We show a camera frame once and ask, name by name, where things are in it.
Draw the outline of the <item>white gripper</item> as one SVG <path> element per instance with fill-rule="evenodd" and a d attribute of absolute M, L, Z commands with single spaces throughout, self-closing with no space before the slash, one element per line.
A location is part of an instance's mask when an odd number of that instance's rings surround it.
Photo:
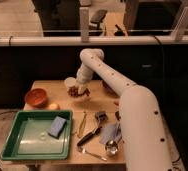
<path fill-rule="evenodd" d="M 82 94 L 89 96 L 90 95 L 90 91 L 88 89 L 88 86 L 86 83 L 89 83 L 93 78 L 93 71 L 85 66 L 81 66 L 76 74 L 76 81 L 79 83 L 77 84 L 77 90 L 78 90 L 78 94 Z"/>

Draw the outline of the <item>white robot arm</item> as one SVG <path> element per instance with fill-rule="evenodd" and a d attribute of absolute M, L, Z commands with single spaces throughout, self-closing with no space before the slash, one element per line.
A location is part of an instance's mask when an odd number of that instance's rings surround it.
<path fill-rule="evenodd" d="M 101 49 L 80 52 L 76 83 L 82 94 L 97 73 L 120 97 L 119 114 L 128 171 L 173 171 L 162 115 L 155 95 L 103 62 Z"/>

